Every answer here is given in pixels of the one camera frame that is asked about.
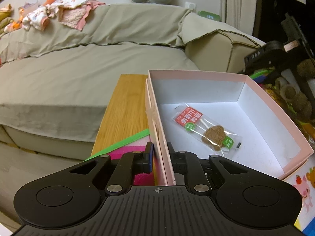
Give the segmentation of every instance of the floor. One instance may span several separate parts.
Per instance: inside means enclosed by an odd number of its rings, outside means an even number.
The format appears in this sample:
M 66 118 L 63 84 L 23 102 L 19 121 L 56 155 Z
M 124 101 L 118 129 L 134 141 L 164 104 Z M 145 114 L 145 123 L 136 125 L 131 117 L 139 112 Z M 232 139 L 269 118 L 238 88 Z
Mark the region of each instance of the floor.
M 2 224 L 0 224 L 0 235 L 1 236 L 10 236 L 11 234 L 12 234 L 12 232 L 9 229 L 7 229 Z
M 32 154 L 0 143 L 0 211 L 18 221 L 13 198 L 20 187 L 79 162 L 52 155 Z

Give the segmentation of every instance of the wooden surface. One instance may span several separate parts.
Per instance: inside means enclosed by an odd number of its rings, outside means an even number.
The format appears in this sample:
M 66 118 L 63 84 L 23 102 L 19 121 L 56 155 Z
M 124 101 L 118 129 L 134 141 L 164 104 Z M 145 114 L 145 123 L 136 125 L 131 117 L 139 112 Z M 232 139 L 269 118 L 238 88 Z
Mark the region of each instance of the wooden surface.
M 145 80 L 147 75 L 121 75 L 97 133 L 92 154 L 147 129 Z

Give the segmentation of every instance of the white curtain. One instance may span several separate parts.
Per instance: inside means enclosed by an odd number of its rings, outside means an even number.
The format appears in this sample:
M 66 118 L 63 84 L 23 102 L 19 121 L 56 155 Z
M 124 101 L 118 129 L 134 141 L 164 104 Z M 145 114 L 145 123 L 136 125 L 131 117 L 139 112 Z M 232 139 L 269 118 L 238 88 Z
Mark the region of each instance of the white curtain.
M 221 0 L 222 22 L 252 35 L 256 14 L 256 0 Z

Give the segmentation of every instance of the cardboard box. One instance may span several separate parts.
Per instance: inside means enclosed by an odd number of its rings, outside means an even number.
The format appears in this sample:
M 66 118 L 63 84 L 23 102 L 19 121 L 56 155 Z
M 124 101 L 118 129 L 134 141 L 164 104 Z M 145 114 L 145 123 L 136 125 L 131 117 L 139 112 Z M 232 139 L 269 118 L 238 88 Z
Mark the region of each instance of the cardboard box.
M 315 196 L 315 156 L 309 159 L 290 176 L 284 179 L 293 185 L 303 196 L 302 209 L 297 217 L 295 226 L 305 235 L 311 235 L 315 230 L 315 205 L 312 199 Z
M 166 142 L 202 159 L 215 153 L 172 121 L 172 110 L 184 102 L 243 137 L 232 160 L 247 167 L 284 179 L 313 153 L 286 113 L 248 76 L 149 70 L 145 105 L 160 185 L 176 185 Z

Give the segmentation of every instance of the plastic wrapper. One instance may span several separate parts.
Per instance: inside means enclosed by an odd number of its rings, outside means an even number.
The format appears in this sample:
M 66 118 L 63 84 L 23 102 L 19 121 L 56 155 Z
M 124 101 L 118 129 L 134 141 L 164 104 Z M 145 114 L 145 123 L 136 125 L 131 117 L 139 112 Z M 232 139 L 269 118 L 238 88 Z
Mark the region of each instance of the plastic wrapper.
M 231 158 L 241 147 L 241 136 L 185 103 L 174 109 L 173 121 L 187 134 L 207 145 L 209 155 Z

